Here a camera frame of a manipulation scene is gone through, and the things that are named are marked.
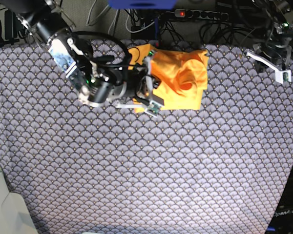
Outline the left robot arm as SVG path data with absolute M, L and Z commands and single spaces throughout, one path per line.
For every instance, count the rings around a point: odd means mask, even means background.
M 270 22 L 264 38 L 254 44 L 245 56 L 255 60 L 258 72 L 270 68 L 276 82 L 291 82 L 293 7 L 287 0 L 254 0 L 253 3 L 266 11 Z

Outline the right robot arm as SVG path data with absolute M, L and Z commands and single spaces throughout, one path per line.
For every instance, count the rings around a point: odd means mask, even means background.
M 133 104 L 119 103 L 117 108 L 140 108 L 149 115 L 158 114 L 164 106 L 164 100 L 153 92 L 160 84 L 151 74 L 155 50 L 142 56 L 141 62 L 133 62 L 132 54 L 118 39 L 94 33 L 114 42 L 124 52 L 124 58 L 115 63 L 111 55 L 94 56 L 91 44 L 84 39 L 87 32 L 74 32 L 72 20 L 55 1 L 3 0 L 1 4 L 15 13 L 30 35 L 48 49 L 82 104 L 99 107 L 107 101 L 129 97 Z

